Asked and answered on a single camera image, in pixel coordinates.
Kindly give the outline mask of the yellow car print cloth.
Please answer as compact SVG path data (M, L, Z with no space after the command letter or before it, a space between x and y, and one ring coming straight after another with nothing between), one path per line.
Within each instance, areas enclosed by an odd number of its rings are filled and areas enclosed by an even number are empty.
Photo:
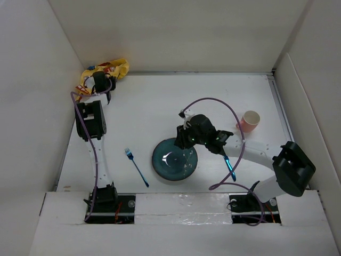
M95 89L95 81L93 78L93 74L98 71L104 72L107 78L115 77L118 81L123 79L129 72L129 63L126 59L117 59L85 69L81 74L79 85L76 86L76 91L80 94L76 98L77 102L81 101L83 98L82 95L91 95L98 92Z

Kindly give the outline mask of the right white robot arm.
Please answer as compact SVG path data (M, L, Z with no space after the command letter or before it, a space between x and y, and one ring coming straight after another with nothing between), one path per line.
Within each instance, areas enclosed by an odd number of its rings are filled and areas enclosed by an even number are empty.
M241 156L274 172L270 178L257 182L253 193L246 197L246 203L252 210L259 210L265 202L283 194L301 197L316 171L312 161L295 142L271 147L261 142L235 138L232 132L217 130L203 114L185 111L179 116L184 123L177 127L177 147L189 149L203 145L213 154Z

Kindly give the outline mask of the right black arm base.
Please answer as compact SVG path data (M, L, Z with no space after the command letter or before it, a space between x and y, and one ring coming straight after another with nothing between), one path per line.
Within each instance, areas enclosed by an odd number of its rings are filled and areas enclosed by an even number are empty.
M260 204L251 192L247 193L231 193L229 202L226 206L232 213L232 223L245 223L247 225L255 225L259 221L261 223L278 223L281 224L279 209L276 198Z

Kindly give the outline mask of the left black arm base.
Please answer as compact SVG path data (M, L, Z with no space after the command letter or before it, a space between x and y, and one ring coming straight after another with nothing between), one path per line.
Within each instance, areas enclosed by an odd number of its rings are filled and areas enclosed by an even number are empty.
M85 222L88 224L134 224L135 222L135 194L119 194L117 204L114 206L104 203L95 205L90 214L91 202L84 200L87 204Z

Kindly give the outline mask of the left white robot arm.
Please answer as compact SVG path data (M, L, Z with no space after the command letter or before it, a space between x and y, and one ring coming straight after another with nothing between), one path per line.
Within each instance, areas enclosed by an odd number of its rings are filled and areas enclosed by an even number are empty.
M119 199L104 153L107 124L103 108L111 101L116 78L103 71L96 71L89 80L93 82L91 94L84 102L75 103L76 130L88 147L95 182L91 196L84 202L90 207L90 214L108 213L118 207Z

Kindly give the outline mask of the blue metal knife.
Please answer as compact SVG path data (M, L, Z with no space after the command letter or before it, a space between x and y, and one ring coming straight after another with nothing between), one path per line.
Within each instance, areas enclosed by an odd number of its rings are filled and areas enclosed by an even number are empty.
M229 172L230 172L230 175L231 175L231 177L232 177L232 180L234 181L234 182L236 182L236 174L235 174L235 172L233 171L233 167L232 167L232 165L231 165L231 163L230 163L230 160L229 160L229 158L228 158L228 156L227 155L225 155L224 156L224 160L225 160L225 163L226 163L226 165L227 165L227 167L228 167L228 170L229 170Z

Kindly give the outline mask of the teal ceramic plate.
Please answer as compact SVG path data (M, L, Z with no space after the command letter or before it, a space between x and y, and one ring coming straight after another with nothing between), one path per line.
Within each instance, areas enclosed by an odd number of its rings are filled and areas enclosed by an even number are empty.
M181 149L174 143L175 138L169 138L157 144L152 153L152 166L163 179L181 181L196 170L198 154L194 147Z

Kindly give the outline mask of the blue metal fork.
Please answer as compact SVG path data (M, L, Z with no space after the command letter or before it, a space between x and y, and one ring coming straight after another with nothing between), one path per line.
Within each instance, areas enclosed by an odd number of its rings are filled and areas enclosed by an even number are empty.
M136 162L134 160L134 156L133 156L133 154L132 154L132 152L131 152L131 150L129 148L125 149L125 154L128 157L128 159L131 160L132 163L134 164L134 166L136 167L136 169L137 169L139 175L141 176L141 178L142 178L144 184L146 185L146 187L149 188L149 183L148 183L147 179L144 177L144 175L142 174L142 172L140 171L139 167L137 166L137 164L136 164Z

